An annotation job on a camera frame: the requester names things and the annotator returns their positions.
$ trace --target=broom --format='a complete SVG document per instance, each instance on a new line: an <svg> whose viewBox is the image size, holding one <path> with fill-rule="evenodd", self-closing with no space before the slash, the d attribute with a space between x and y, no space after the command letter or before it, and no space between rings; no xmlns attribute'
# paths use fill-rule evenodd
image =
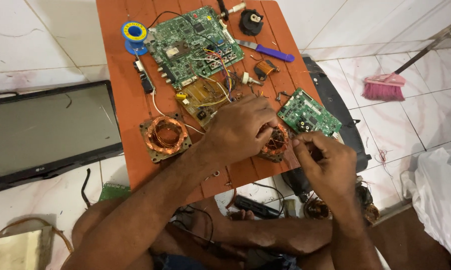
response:
<svg viewBox="0 0 451 270"><path fill-rule="evenodd" d="M366 85L362 96L368 100L375 101L404 101L401 87L405 85L405 78L399 74L431 51L444 39L451 36L451 25L441 37L430 43L425 49L411 58L402 67L391 74L375 75L365 79Z"/></svg>

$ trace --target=yellow capacitor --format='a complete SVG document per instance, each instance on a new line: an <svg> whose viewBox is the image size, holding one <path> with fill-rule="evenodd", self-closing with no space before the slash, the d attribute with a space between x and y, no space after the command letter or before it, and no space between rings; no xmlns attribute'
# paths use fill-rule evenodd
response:
<svg viewBox="0 0 451 270"><path fill-rule="evenodd" d="M175 98L178 99L178 100L183 101L183 100L185 100L187 98L187 96L184 95L184 94L176 94Z"/></svg>

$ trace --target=wooden table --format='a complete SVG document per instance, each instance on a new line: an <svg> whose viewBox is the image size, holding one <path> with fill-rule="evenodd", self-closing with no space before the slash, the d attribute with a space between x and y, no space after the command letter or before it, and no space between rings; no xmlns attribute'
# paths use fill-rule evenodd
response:
<svg viewBox="0 0 451 270"><path fill-rule="evenodd" d="M240 0L225 0L228 9L239 3ZM250 55L253 55L255 59L269 59L281 71L269 76L263 87L256 86L254 89L263 91L263 95L269 97L270 103L276 110L279 110L286 101L283 96L280 103L275 101L276 93L287 91L291 94L297 87L303 88L314 99L320 100L279 5L275 1L269 0L250 0L246 1L246 4L248 9L256 9L261 15L264 15L262 31L256 37L243 34L238 25L240 12L236 12L230 15L230 20L227 22L227 29L230 34L239 40L252 41L285 53L291 53L295 56L295 61L285 63L242 47L245 58L243 61L234 64L237 73L241 76L244 71L247 71L256 78L253 67L257 61ZM159 113L152 104L152 97L145 95L140 85L138 73L132 66L134 56L124 48L121 25L127 20L134 20L147 27L158 14L165 10L184 14L206 5L212 6L219 13L216 0L97 0L127 172L132 189L152 179L161 170L160 165L154 164L150 160L138 127L145 120L159 116ZM174 17L175 15L167 13L162 15L158 22ZM160 77L160 74L156 71L158 66L150 54L143 55L140 58L151 77L152 83L157 88L156 102L158 108L164 114L181 111L187 124L200 129L198 123L174 99L175 90ZM240 86L236 93L240 92L251 93L250 88L246 85ZM190 129L189 132L192 142L197 142L202 136ZM186 203L198 201L296 167L298 167L298 163L290 148L281 163L272 163L253 156L231 164L221 169L219 176L203 181L188 197Z"/></svg>

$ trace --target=broom handle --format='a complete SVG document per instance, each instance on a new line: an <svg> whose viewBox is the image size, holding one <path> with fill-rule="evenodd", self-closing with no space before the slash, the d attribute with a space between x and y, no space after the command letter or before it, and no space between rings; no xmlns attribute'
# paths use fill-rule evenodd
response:
<svg viewBox="0 0 451 270"><path fill-rule="evenodd" d="M410 67L412 64L414 64L417 60L422 58L422 56L426 55L427 52L431 51L435 46L437 46L440 42L444 41L444 39L451 36L451 26L449 27L449 30L443 34L441 37L436 39L434 42L430 43L429 46L427 46L425 49L417 53L412 59L410 59L407 63L405 63L402 67L400 67L398 70L396 70L394 73L399 74L402 71L406 70L408 67Z"/></svg>

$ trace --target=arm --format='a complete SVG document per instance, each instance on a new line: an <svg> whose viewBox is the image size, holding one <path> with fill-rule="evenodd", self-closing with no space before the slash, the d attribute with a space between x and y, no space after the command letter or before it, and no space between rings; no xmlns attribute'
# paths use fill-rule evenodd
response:
<svg viewBox="0 0 451 270"><path fill-rule="evenodd" d="M217 169L258 154L277 124L265 98L224 106L206 135L109 214L62 269L125 269L143 254L193 189Z"/></svg>
<svg viewBox="0 0 451 270"><path fill-rule="evenodd" d="M314 191L333 213L335 269L383 269L355 196L355 151L322 132L299 134L293 145Z"/></svg>

